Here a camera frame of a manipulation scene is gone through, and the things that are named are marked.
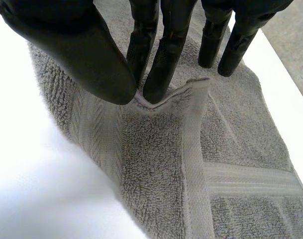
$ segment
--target black rubber finger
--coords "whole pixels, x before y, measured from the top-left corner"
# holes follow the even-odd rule
[[[150,103],[160,102],[171,82],[186,41],[195,0],[162,0],[164,34],[143,89]]]
[[[16,33],[51,56],[86,91],[119,105],[134,97],[133,75],[94,5],[64,27],[17,17],[2,0],[0,14]]]
[[[130,0],[130,5],[135,24],[130,36],[126,58],[136,84],[139,85],[146,70],[150,51],[157,33],[159,1]]]
[[[164,97],[176,69],[187,33],[183,37],[165,35],[159,43],[152,68],[143,88],[144,98],[156,104]]]
[[[246,16],[236,13],[235,25],[218,66],[218,73],[229,77],[241,62],[258,29],[264,26],[275,13]]]
[[[198,58],[198,64],[200,66],[204,68],[211,68],[213,66],[231,15],[231,9],[216,9],[214,16],[208,11],[205,11],[206,22],[203,28]]]

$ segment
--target white surface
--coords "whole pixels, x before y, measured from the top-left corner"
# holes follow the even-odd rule
[[[303,182],[303,97],[262,32],[244,60]],[[25,41],[0,17],[0,239],[144,238],[114,191],[57,131]]]

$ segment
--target white table surface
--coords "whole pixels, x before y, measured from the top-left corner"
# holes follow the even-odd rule
[[[261,31],[244,61],[303,182],[303,97]],[[0,239],[145,238],[117,198],[112,182],[55,127],[25,40],[0,17]]]

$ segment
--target towel fold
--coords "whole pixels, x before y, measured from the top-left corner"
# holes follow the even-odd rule
[[[100,0],[97,7],[125,54],[129,2]],[[118,186],[151,238],[303,237],[303,186],[258,78],[243,62],[230,78],[217,74],[217,63],[197,65],[204,23],[197,3],[172,83],[156,105],[142,88],[126,106],[98,99],[30,45],[48,109]]]

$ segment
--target gray towel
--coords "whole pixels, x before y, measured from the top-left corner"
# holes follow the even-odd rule
[[[133,29],[129,2],[100,0],[97,7],[125,55]],[[30,45],[48,109],[118,186],[151,238],[303,237],[303,186],[259,80],[243,63],[230,78],[219,76],[216,65],[197,65],[204,22],[197,3],[172,83],[157,105],[143,99],[141,88],[126,106],[95,98]]]

